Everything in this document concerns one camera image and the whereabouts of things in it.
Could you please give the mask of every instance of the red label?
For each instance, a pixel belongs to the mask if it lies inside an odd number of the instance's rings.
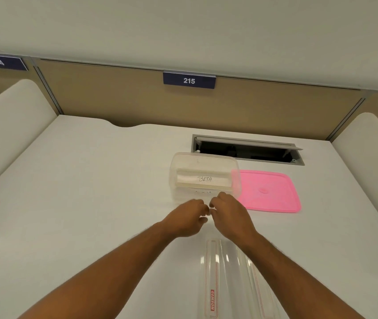
[[[211,311],[214,311],[214,290],[211,290]]]

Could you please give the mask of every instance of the white desk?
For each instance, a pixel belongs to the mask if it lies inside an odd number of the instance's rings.
[[[192,134],[295,143],[298,214],[250,212],[264,236],[367,318],[378,318],[378,213],[329,142],[59,116],[0,176],[0,318],[49,291],[172,209],[168,169]],[[215,235],[212,220],[202,230]],[[197,317],[203,235],[174,241],[120,318]]]

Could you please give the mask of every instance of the clear plastic packaging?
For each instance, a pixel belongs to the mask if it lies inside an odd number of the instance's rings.
[[[202,249],[198,319],[280,319],[278,301],[251,260],[227,239]]]
[[[173,200],[205,202],[224,191],[238,198],[241,194],[239,166],[236,159],[212,154],[179,152],[170,166],[170,189]]]

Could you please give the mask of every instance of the hand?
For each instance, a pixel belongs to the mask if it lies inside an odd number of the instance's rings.
[[[220,192],[211,199],[210,207],[215,208],[210,214],[216,228],[237,246],[249,244],[257,235],[248,211],[232,195]]]
[[[197,234],[207,222],[209,208],[202,199],[192,199],[174,209],[162,220],[165,230],[172,238]]]

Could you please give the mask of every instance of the white divider panel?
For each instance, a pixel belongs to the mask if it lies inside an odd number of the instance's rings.
[[[332,144],[378,211],[378,118],[360,114]]]
[[[0,94],[0,175],[55,118],[31,80],[20,80]]]

